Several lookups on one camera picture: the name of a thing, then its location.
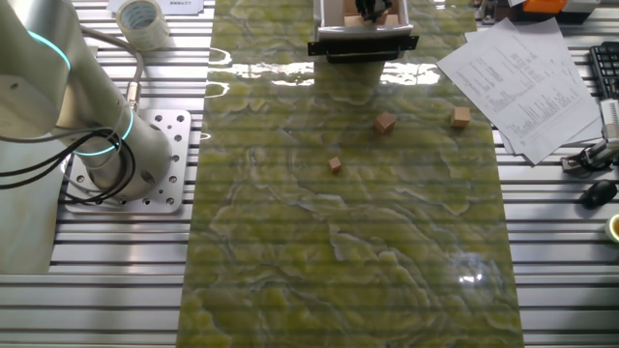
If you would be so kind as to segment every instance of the clear tape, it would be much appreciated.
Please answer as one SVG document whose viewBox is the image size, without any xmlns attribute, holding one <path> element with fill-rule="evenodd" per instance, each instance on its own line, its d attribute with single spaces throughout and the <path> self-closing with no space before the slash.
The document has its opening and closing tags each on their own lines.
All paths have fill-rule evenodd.
<svg viewBox="0 0 619 348">
<path fill-rule="evenodd" d="M 133 47 L 148 51 L 160 48 L 170 36 L 162 8 L 154 0 L 129 0 L 116 13 L 116 23 Z"/>
</svg>

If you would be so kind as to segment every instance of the green marble surface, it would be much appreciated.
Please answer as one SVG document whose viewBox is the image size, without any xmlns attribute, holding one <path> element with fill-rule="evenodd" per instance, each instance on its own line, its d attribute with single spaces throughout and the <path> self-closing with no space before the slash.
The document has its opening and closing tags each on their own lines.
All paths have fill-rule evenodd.
<svg viewBox="0 0 619 348">
<path fill-rule="evenodd" d="M 310 0 L 217 1 L 178 347 L 522 346 L 490 126 L 449 127 L 435 66 L 467 5 L 409 0 L 417 50 L 334 66 Z"/>
</svg>

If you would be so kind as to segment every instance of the teal light ring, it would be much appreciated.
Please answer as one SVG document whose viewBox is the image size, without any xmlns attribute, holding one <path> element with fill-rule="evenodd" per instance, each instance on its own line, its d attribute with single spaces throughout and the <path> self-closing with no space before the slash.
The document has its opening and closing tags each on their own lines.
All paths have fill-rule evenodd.
<svg viewBox="0 0 619 348">
<path fill-rule="evenodd" d="M 132 127 L 133 127 L 133 108 L 129 107 L 129 110 L 132 112 L 132 118 L 129 120 L 129 126 L 127 127 L 127 131 L 125 131 L 125 135 L 123 135 L 123 140 L 127 139 L 127 137 L 129 136 L 129 133 L 132 131 Z M 93 153 L 93 154 L 82 154 L 79 153 L 78 151 L 74 151 L 75 154 L 80 155 L 80 156 L 98 156 L 98 155 L 103 155 L 103 154 L 107 154 L 108 152 L 114 150 L 115 147 L 110 146 L 109 148 L 99 151 L 98 153 Z"/>
<path fill-rule="evenodd" d="M 69 71 L 71 71 L 71 62 L 69 62 L 69 57 L 67 57 L 67 55 L 65 54 L 65 52 L 62 51 L 62 49 L 58 48 L 57 45 L 53 44 L 50 40 L 42 37 L 41 35 L 37 34 L 37 33 L 33 33 L 30 30 L 28 30 L 28 34 L 30 34 L 30 36 L 36 40 L 37 42 L 41 43 L 41 44 L 46 44 L 47 46 L 49 46 L 49 48 L 53 49 L 56 51 L 56 53 L 58 53 L 58 55 L 65 60 L 65 63 L 67 63 L 67 67 L 69 67 Z"/>
</svg>

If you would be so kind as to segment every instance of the orange device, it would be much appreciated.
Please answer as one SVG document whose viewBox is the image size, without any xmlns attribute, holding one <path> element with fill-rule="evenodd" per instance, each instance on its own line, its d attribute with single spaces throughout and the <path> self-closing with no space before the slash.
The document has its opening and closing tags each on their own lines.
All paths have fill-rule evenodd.
<svg viewBox="0 0 619 348">
<path fill-rule="evenodd" d="M 528 13 L 559 14 L 567 0 L 527 0 L 522 9 Z"/>
</svg>

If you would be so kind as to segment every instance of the metal base plate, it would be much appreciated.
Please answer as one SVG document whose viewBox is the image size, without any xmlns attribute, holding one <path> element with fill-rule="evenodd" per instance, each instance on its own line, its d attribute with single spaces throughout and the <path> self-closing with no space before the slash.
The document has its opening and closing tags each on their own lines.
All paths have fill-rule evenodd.
<svg viewBox="0 0 619 348">
<path fill-rule="evenodd" d="M 68 205 L 67 209 L 75 214 L 85 215 L 172 215 L 183 204 L 185 170 L 190 148 L 192 116 L 186 110 L 147 109 L 139 111 L 140 117 L 160 128 L 170 140 L 172 158 L 170 168 L 164 179 L 153 186 L 142 198 L 121 202 L 107 199 L 99 205 Z M 74 156 L 71 179 L 87 189 L 98 189 L 88 178 L 86 167 L 79 157 Z M 85 192 L 69 184 L 68 193 L 80 198 L 88 198 Z"/>
</svg>

